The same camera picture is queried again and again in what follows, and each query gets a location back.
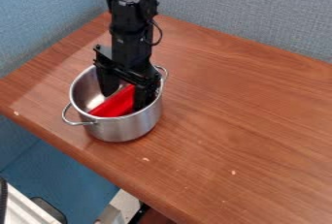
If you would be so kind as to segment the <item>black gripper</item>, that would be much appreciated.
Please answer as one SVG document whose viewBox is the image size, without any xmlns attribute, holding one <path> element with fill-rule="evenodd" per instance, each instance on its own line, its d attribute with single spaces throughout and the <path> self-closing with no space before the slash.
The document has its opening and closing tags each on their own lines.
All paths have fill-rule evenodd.
<svg viewBox="0 0 332 224">
<path fill-rule="evenodd" d="M 142 110 L 157 97 L 161 75 L 155 69 L 151 57 L 156 46 L 153 28 L 138 30 L 110 28 L 112 46 L 94 47 L 101 91 L 109 97 L 120 88 L 121 81 L 136 86 L 134 111 Z"/>
</svg>

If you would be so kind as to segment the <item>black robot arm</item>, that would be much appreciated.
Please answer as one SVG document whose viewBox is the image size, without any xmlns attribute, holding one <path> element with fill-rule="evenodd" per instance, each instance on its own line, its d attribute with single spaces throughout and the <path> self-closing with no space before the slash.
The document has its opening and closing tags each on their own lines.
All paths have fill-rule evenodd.
<svg viewBox="0 0 332 224">
<path fill-rule="evenodd" d="M 112 22 L 112 46 L 96 46 L 97 67 L 102 94 L 109 97 L 124 80 L 134 85 L 133 109 L 140 111 L 153 101 L 161 74 L 151 63 L 157 0 L 106 0 Z"/>
</svg>

